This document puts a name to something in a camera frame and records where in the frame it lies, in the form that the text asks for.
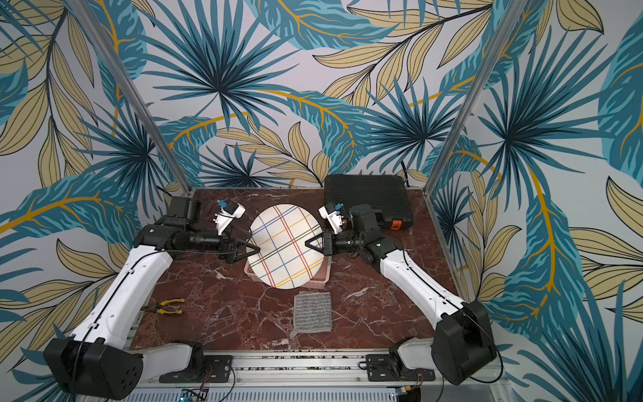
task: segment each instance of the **plaid pattern plate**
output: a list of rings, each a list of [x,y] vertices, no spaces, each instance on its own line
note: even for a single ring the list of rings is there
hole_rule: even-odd
[[[259,214],[250,230],[250,242],[261,247],[261,253],[248,257],[248,262],[267,285],[297,288],[319,270],[323,254],[306,247],[304,242],[322,229],[305,209],[290,204],[271,206]]]

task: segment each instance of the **red wire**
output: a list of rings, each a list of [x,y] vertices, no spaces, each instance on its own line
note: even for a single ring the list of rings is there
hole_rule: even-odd
[[[203,392],[203,386],[205,385],[206,382],[208,382],[208,380],[212,376],[212,371],[214,370],[212,366],[208,366],[208,368],[210,369],[210,372],[208,372],[208,369],[205,369],[206,376],[205,376],[205,379],[203,380],[203,383],[201,384],[201,387],[199,388],[201,392]]]
[[[417,389],[424,384],[424,375],[420,370],[415,370],[417,372],[417,381],[415,382],[415,386],[411,388],[411,390]]]

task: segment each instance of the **metal base plate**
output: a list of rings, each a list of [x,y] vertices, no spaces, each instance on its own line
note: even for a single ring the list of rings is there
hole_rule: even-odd
[[[417,381],[418,373],[416,370],[405,369],[402,372],[393,372],[394,367],[397,366],[395,360],[389,354],[367,354],[366,366],[368,372],[368,380],[371,382],[384,382],[384,381]],[[433,370],[418,369],[422,373],[424,381],[435,381],[435,373]]]
[[[206,381],[207,383],[227,383],[228,377],[230,376],[230,363],[232,362],[232,356],[219,356],[219,355],[206,355],[203,356],[203,367],[210,371],[212,367],[212,375]],[[204,375],[194,377],[194,371],[192,368],[185,369],[183,371],[169,372],[159,377],[159,382],[162,384],[169,383],[202,383],[205,379]]]

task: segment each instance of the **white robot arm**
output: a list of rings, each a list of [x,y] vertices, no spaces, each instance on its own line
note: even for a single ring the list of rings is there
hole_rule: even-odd
[[[458,385],[496,358],[485,307],[477,301],[465,303],[431,278],[400,244],[383,235],[370,205],[353,206],[348,219],[341,205],[334,203],[326,204],[320,212],[332,231],[307,240],[306,246],[324,255],[359,253],[402,289],[435,329],[432,340],[414,338],[398,346],[397,354],[407,369],[438,369]],[[322,239],[322,247],[313,245],[318,239]]]
[[[232,263],[260,251],[247,239],[232,236],[230,223],[245,208],[233,201],[219,205],[216,232],[191,229],[199,203],[185,197],[173,197],[168,214],[141,230],[125,265],[87,318],[68,338],[52,339],[44,350],[44,359],[63,390],[123,399],[139,381],[188,369],[203,373],[202,367],[189,367],[198,361],[195,353],[203,353],[193,350],[194,342],[168,343],[136,353],[122,349],[136,315],[176,254],[210,250]]]

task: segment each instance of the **marble table surface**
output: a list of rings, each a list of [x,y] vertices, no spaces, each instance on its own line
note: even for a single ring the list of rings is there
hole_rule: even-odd
[[[419,266],[452,292],[455,285],[420,190],[409,190],[414,223],[394,231]],[[198,228],[214,228],[219,199],[246,207],[237,225],[248,229],[267,207],[289,203],[301,206],[322,222],[317,209],[323,190],[247,189],[197,190],[201,201]],[[299,334],[293,330],[293,297],[305,288],[275,289],[253,282],[242,260],[227,265],[216,256],[184,254],[161,276],[150,302],[185,298],[180,316],[145,313],[132,349],[155,347],[173,340],[201,342],[207,350],[382,348],[417,336],[433,336],[431,325],[392,282],[360,258],[333,257],[325,291],[331,293],[333,328],[330,333]]]

